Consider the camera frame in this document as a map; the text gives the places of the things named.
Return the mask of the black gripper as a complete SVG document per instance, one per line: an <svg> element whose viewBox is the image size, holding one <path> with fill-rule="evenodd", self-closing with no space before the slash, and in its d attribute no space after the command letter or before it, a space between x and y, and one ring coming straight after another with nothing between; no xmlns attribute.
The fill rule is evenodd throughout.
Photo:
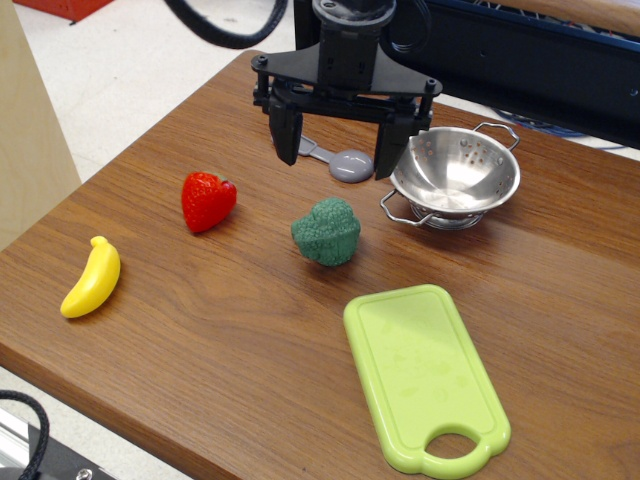
<svg viewBox="0 0 640 480"><path fill-rule="evenodd" d="M409 138L428 130L430 108L443 86L433 77L391 59L377 32L323 24L317 44L296 51L259 54L254 103L269 116L277 156L296 163L305 113L379 125L375 179L389 177Z"/></svg>

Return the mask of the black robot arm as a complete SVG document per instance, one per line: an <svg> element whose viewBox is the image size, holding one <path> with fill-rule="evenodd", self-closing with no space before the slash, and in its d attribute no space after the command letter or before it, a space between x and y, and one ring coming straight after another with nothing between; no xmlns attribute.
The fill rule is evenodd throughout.
<svg viewBox="0 0 640 480"><path fill-rule="evenodd" d="M392 21L394 1L314 1L319 40L304 49L261 54L254 105L269 117L277 156L295 163L305 114L377 125L374 172L389 177L410 137L429 128L441 83L401 65L380 39Z"/></svg>

